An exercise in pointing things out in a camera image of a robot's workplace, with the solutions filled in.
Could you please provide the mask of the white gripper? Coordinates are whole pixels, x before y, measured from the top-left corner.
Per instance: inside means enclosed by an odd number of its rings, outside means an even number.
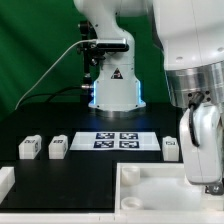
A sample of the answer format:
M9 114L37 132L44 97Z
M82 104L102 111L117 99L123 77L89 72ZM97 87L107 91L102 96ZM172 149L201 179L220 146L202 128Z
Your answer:
M209 185L205 192L222 195L222 142L223 126L219 108L216 105L201 104L194 112L194 130L199 142L192 144L187 110L180 121L179 134L185 174L194 185Z

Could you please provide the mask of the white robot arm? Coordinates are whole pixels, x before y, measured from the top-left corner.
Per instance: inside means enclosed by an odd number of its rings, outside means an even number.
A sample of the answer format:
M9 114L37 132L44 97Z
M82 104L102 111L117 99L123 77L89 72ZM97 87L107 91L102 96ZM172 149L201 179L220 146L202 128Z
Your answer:
M212 195L224 194L224 0L73 0L96 32L100 64L89 107L121 115L145 106L134 73L135 42L118 16L150 15L171 103L185 110L179 135L185 173Z

